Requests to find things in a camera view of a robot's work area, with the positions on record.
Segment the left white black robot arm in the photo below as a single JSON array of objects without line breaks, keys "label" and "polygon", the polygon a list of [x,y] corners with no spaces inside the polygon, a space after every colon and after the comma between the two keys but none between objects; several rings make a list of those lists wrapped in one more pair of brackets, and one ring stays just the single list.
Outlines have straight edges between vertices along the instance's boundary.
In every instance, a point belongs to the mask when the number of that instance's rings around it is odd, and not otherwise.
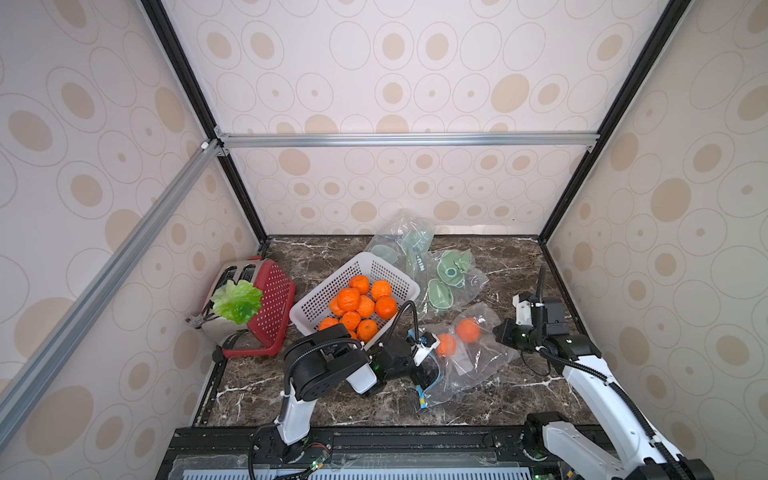
[{"label": "left white black robot arm", "polygon": [[439,336],[419,326],[415,303],[399,308],[384,331],[364,340],[341,325],[304,337],[284,355],[281,408],[271,424],[250,435],[247,475],[255,479],[259,456],[268,462],[309,466],[287,479],[308,479],[332,457],[328,442],[310,439],[311,418],[318,399],[346,382],[361,397],[380,393],[395,379],[408,378],[424,393],[439,377]]}]

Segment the orange toy mandarin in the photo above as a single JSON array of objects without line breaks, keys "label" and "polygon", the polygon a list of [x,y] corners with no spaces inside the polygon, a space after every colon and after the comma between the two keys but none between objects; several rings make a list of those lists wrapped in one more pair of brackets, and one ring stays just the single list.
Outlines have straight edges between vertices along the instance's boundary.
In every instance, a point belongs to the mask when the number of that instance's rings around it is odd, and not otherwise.
[{"label": "orange toy mandarin", "polygon": [[368,296],[361,296],[357,313],[362,319],[369,319],[375,313],[375,302]]},{"label": "orange toy mandarin", "polygon": [[332,312],[332,314],[336,317],[342,317],[345,313],[343,309],[341,309],[338,305],[337,299],[333,298],[329,303],[329,309]]},{"label": "orange toy mandarin", "polygon": [[370,281],[365,275],[356,275],[349,280],[349,287],[356,289],[360,295],[367,295],[370,289]]},{"label": "orange toy mandarin", "polygon": [[390,297],[392,295],[392,287],[386,280],[375,281],[370,288],[370,296],[374,301],[378,301],[383,297]]}]

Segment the blue-seal clear zip-top bag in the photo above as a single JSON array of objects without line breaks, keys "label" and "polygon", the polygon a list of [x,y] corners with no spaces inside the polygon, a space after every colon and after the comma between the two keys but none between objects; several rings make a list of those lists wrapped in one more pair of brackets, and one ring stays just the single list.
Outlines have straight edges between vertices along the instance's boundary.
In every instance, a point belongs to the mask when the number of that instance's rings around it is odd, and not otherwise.
[{"label": "blue-seal clear zip-top bag", "polygon": [[[462,342],[456,335],[456,326],[465,318],[475,318],[483,331],[477,342]],[[422,409],[435,407],[451,400],[459,393],[474,388],[491,379],[502,367],[520,357],[520,354],[501,343],[493,334],[493,328],[502,324],[499,316],[485,303],[469,306],[450,322],[436,322],[424,330],[435,334],[450,333],[456,337],[457,352],[451,358],[439,357],[436,349],[432,352],[438,361],[438,381],[427,390],[417,387],[419,406]]]}]

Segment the green-seal clear zip-top bag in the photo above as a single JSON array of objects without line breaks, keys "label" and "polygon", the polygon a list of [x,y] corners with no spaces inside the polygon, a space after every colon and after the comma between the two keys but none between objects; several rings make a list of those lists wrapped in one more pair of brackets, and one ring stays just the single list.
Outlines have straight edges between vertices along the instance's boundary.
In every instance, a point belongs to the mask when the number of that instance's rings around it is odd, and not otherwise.
[{"label": "green-seal clear zip-top bag", "polygon": [[471,249],[430,251],[424,256],[424,266],[419,309],[427,318],[461,310],[472,303],[488,283]]}]

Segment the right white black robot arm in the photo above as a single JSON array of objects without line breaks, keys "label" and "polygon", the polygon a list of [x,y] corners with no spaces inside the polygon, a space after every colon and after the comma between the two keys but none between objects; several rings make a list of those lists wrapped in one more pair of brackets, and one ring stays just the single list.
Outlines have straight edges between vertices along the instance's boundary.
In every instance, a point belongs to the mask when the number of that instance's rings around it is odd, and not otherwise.
[{"label": "right white black robot arm", "polygon": [[600,350],[570,332],[561,301],[544,295],[547,267],[536,290],[514,297],[515,317],[495,328],[497,341],[520,354],[537,354],[586,402],[613,449],[607,451],[556,411],[530,413],[521,434],[533,461],[556,457],[583,479],[710,479],[700,459],[689,459],[624,391]]}]

